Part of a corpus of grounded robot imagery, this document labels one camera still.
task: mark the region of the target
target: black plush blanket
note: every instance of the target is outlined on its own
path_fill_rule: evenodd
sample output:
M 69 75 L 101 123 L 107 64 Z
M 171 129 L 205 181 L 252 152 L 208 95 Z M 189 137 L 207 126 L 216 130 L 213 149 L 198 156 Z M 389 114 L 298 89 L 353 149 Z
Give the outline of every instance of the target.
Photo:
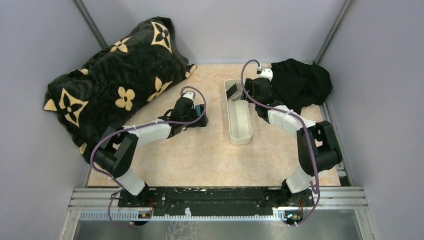
M 196 69 L 175 45 L 170 19 L 155 17 L 48 85 L 44 110 L 54 112 L 88 162 L 111 124 L 123 125 Z

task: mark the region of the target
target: black fabric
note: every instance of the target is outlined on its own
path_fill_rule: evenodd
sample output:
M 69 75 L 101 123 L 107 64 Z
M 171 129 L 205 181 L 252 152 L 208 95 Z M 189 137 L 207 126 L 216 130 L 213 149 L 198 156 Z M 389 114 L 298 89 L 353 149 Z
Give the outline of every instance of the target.
M 171 20 L 151 18 L 81 70 L 49 84 L 44 110 L 57 114 L 88 162 L 109 125 L 125 124 L 168 87 L 187 79 L 196 67 L 188 63 L 177 50 Z
M 330 74 L 317 65 L 294 59 L 272 63 L 272 87 L 284 104 L 298 114 L 312 104 L 322 105 L 333 90 Z

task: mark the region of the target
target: floor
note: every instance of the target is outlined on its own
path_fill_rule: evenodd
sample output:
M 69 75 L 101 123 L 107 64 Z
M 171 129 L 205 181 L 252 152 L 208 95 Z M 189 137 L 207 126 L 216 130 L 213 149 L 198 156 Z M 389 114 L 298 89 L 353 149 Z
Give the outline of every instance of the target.
M 253 138 L 248 145 L 230 144 L 224 82 L 239 79 L 243 65 L 200 65 L 192 76 L 168 89 L 140 110 L 127 125 L 154 121 L 172 109 L 181 88 L 193 86 L 205 95 L 209 125 L 191 128 L 165 140 L 139 146 L 132 168 L 150 186 L 157 187 L 259 187 L 281 186 L 299 166 L 297 141 L 282 129 L 269 125 L 250 105 Z M 255 65 L 245 73 L 257 78 Z M 196 103 L 202 103 L 198 95 Z M 303 109 L 302 116 L 320 122 L 319 106 Z M 340 186 L 336 168 L 319 174 L 322 186 Z M 92 171 L 88 185 L 115 186 L 107 176 Z

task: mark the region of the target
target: white plastic container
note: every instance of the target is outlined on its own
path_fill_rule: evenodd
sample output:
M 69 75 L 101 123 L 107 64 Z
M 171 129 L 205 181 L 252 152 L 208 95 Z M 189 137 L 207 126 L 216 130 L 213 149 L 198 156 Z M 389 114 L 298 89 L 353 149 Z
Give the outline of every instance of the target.
M 240 83 L 240 79 L 225 81 L 225 92 L 234 84 Z M 226 100 L 229 125 L 229 141 L 233 145 L 247 145 L 253 136 L 252 121 L 249 111 L 249 103 L 244 100 Z

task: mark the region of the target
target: wall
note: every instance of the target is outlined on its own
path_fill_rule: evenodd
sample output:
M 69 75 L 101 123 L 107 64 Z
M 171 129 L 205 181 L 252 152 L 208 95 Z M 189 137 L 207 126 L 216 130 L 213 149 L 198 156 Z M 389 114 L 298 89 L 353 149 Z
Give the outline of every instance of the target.
M 191 62 L 313 61 L 345 0 L 84 0 L 106 42 L 140 22 L 171 18 Z
M 422 239 L 424 1 L 357 1 L 322 62 L 353 181 L 381 239 Z
M 47 85 L 100 50 L 71 0 L 0 1 L 0 239 L 58 239 L 88 165 Z

